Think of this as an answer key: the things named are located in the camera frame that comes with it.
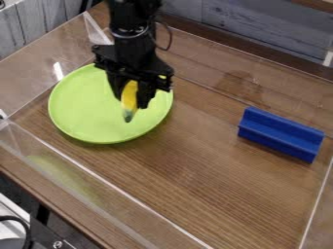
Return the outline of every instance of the wire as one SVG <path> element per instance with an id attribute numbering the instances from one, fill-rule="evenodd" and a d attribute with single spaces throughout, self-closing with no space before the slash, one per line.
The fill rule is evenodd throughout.
<path id="1" fill-rule="evenodd" d="M 169 51 L 170 47 L 172 47 L 172 43 L 173 43 L 173 32 L 172 32 L 172 29 L 169 27 L 169 25 L 162 22 L 162 21 L 157 21 L 157 23 L 160 23 L 165 28 L 166 28 L 166 31 L 169 33 L 169 44 L 166 46 L 166 48 L 164 48 L 158 43 L 157 43 L 157 40 L 156 38 L 153 37 L 153 34 L 150 33 L 150 37 L 152 37 L 152 40 L 153 42 L 156 43 L 158 49 L 161 49 L 162 51 Z"/>
<path id="2" fill-rule="evenodd" d="M 25 230 L 26 230 L 26 242 L 25 242 L 25 248 L 23 249 L 27 249 L 29 246 L 30 246 L 30 242 L 31 242 L 31 231 L 30 231 L 29 225 L 17 216 L 10 216 L 10 215 L 9 216 L 0 216 L 0 222 L 6 222 L 6 221 L 15 221 L 15 222 L 19 222 L 23 225 Z"/>
<path id="3" fill-rule="evenodd" d="M 6 0 L 0 0 L 0 10 L 6 9 Z"/>

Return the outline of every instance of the green plate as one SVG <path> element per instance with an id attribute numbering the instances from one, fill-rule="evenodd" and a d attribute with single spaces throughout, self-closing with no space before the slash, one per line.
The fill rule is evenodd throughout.
<path id="1" fill-rule="evenodd" d="M 150 107 L 140 110 L 132 123 L 122 117 L 106 71 L 90 64 L 74 71 L 57 85 L 49 113 L 59 130 L 78 140 L 97 144 L 129 141 L 146 134 L 165 119 L 173 93 L 158 90 Z"/>

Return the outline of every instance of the blue block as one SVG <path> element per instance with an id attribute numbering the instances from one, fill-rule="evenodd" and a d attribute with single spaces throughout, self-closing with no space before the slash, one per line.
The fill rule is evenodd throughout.
<path id="1" fill-rule="evenodd" d="M 318 156 L 326 136 L 322 130 L 256 107 L 245 111 L 239 135 L 310 163 Z"/>

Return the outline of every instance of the screw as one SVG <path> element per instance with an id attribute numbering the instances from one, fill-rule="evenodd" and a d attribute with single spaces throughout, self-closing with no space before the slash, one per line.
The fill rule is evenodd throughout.
<path id="1" fill-rule="evenodd" d="M 54 248 L 55 249 L 61 249 L 63 247 L 63 242 L 62 241 L 57 241 L 55 243 L 54 243 Z"/>

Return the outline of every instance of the yellow banana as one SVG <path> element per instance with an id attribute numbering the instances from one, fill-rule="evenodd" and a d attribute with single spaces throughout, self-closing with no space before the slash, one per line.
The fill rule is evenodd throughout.
<path id="1" fill-rule="evenodd" d="M 138 82 L 129 81 L 121 95 L 122 114 L 125 121 L 128 123 L 132 122 L 133 117 L 138 111 L 137 92 L 138 92 Z"/>

